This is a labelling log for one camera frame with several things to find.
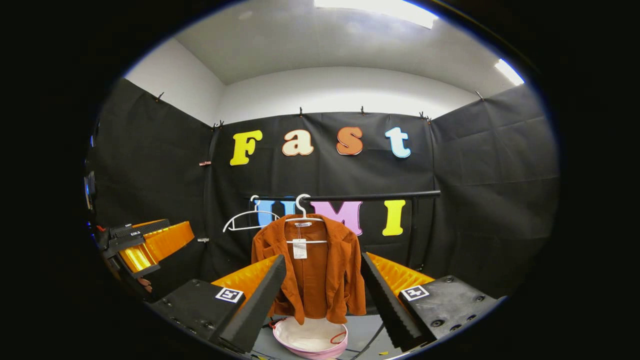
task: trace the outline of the orange jacket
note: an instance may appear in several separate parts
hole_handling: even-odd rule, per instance
[[[347,307],[353,315],[366,314],[356,234],[343,223],[319,214],[307,214],[307,217],[321,218],[324,222],[311,221],[306,227],[296,227],[294,223],[298,222],[285,222],[298,217],[301,215],[279,218],[253,238],[252,263],[282,254],[287,267],[287,275],[268,316],[293,315],[302,325],[305,317],[326,317],[332,323],[346,323]],[[296,238],[327,242],[306,244],[307,258],[294,259],[293,244],[287,241]]]

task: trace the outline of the fluorescent light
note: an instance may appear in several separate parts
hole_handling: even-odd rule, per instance
[[[431,29],[438,17],[403,0],[314,0],[316,8],[357,9],[381,13]]]
[[[524,80],[518,75],[518,73],[513,70],[509,64],[504,62],[503,59],[498,60],[498,63],[495,64],[495,68],[500,70],[514,85],[524,84]]]

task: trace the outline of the black clothing rail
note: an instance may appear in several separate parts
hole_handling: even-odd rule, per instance
[[[246,195],[247,199],[251,199],[252,195]],[[406,256],[406,265],[410,265],[412,247],[415,243],[415,237],[418,229],[418,199],[435,199],[440,197],[440,190],[429,192],[408,192],[408,193],[377,193],[370,195],[343,195],[343,196],[310,196],[303,197],[300,201],[371,201],[371,200],[411,200],[411,234],[409,235],[409,249]],[[277,201],[295,201],[295,197],[284,196],[260,196],[257,200],[277,200]]]

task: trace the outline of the clothes hanger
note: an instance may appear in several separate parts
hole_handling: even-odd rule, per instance
[[[258,195],[254,195],[251,197],[251,199],[249,200],[250,202],[253,202],[254,198],[257,198]],[[236,231],[236,230],[248,230],[248,229],[258,229],[258,228],[263,228],[264,226],[250,226],[250,227],[236,227],[236,218],[240,217],[242,215],[245,214],[251,214],[251,213],[267,213],[267,214],[271,214],[274,217],[274,220],[279,219],[280,217],[270,211],[263,211],[263,210],[258,210],[258,205],[260,204],[260,200],[258,200],[258,202],[255,203],[255,206],[253,207],[253,211],[245,211],[244,213],[238,214],[234,217],[232,217],[231,219],[229,219],[229,221],[225,224],[225,226],[222,228],[222,232],[224,233],[227,228],[229,227],[229,224],[231,224],[232,227],[229,227],[229,230],[231,231]]]
[[[303,197],[311,197],[310,195],[307,195],[306,193],[298,195],[298,197],[296,198],[296,207],[300,210],[302,210],[302,217],[301,218],[289,218],[287,220],[284,220],[285,222],[290,222],[290,221],[320,221],[320,222],[324,222],[323,219],[321,218],[308,218],[307,217],[307,210],[305,208],[303,208],[302,206],[300,206],[300,199],[302,199]],[[323,241],[287,241],[287,243],[293,244],[293,243],[326,243],[326,240]]]

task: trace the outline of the black fabric backdrop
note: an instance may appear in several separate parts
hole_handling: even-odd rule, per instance
[[[338,130],[347,126],[364,133],[356,156],[335,148]],[[408,158],[396,157],[385,137],[396,126],[409,136]],[[296,129],[311,134],[308,156],[282,153],[284,135]],[[231,166],[233,135],[254,130],[263,138],[249,163]],[[210,242],[202,245],[204,256],[185,267],[199,266],[197,277],[206,281],[250,263],[257,230],[222,233],[228,219],[253,209],[247,196],[441,190],[437,200],[420,200],[410,252],[410,201],[398,236],[382,235],[383,201],[364,202],[362,250],[412,268],[424,265],[422,272],[432,277],[458,276],[499,297],[515,289],[550,234],[558,196],[555,151],[547,119],[524,86],[431,124],[407,115],[313,113],[225,124],[212,132],[123,79],[102,111],[90,159],[96,164],[98,224],[189,220],[196,236]],[[200,167],[205,160],[212,164]],[[332,204],[340,209],[340,202]],[[284,207],[276,203],[273,212],[284,215]],[[248,220],[257,224],[255,216]],[[236,226],[247,224],[239,219]]]

